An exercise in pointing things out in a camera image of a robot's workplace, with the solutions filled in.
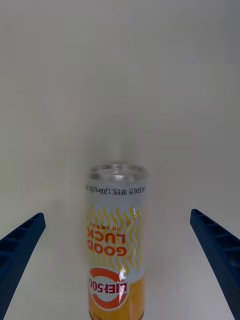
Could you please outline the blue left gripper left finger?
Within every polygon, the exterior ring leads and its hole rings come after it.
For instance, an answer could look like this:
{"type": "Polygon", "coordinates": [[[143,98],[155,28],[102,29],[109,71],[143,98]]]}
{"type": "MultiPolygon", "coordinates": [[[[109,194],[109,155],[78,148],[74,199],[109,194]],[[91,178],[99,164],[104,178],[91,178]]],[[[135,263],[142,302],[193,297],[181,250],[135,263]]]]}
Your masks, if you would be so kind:
{"type": "Polygon", "coordinates": [[[40,212],[0,240],[0,319],[2,320],[45,228],[45,217],[40,212]]]}

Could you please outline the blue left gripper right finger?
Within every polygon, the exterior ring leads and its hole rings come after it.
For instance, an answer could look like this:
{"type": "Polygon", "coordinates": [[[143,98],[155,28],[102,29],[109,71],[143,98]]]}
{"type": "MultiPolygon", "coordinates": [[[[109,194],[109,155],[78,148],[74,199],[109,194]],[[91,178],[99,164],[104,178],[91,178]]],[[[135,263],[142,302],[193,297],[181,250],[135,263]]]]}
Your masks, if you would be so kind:
{"type": "Polygon", "coordinates": [[[190,225],[234,319],[240,319],[240,240],[197,209],[191,210],[190,225]]]}

